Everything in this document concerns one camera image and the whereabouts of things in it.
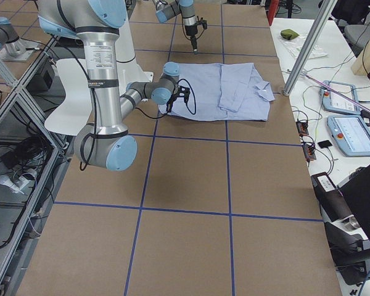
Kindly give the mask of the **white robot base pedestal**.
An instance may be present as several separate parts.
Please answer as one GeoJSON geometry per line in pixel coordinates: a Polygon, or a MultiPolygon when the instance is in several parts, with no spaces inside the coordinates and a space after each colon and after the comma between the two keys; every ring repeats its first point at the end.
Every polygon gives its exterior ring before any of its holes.
{"type": "MultiPolygon", "coordinates": [[[[120,94],[125,93],[126,85],[132,82],[150,82],[153,74],[144,72],[136,61],[131,37],[128,14],[125,24],[120,28],[120,37],[115,43],[120,94]]],[[[49,131],[76,136],[87,124],[93,104],[88,82],[82,70],[86,58],[60,59],[57,71],[65,90],[65,99],[45,121],[49,131]]]]}

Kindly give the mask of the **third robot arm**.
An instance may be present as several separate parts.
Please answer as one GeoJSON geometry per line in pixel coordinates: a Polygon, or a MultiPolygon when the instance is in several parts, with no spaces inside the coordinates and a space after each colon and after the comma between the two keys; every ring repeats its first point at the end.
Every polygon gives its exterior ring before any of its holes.
{"type": "Polygon", "coordinates": [[[35,51],[35,43],[21,39],[6,17],[0,17],[0,58],[9,62],[24,62],[35,51]]]}

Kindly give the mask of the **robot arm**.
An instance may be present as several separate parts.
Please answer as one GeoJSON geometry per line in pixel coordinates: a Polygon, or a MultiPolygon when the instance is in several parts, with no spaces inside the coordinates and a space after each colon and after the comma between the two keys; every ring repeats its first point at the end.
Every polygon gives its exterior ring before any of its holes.
{"type": "Polygon", "coordinates": [[[180,15],[183,34],[190,41],[194,54],[198,54],[197,40],[208,28],[207,21],[195,13],[194,1],[153,1],[155,6],[155,15],[160,23],[180,15]]]}
{"type": "Polygon", "coordinates": [[[167,62],[158,82],[132,82],[120,94],[115,43],[127,17],[124,1],[40,1],[38,18],[48,34],[80,39],[82,68],[91,93],[94,123],[76,135],[75,154],[86,166],[123,171],[136,158],[138,145],[123,123],[143,99],[166,104],[179,93],[180,66],[167,62]]]}

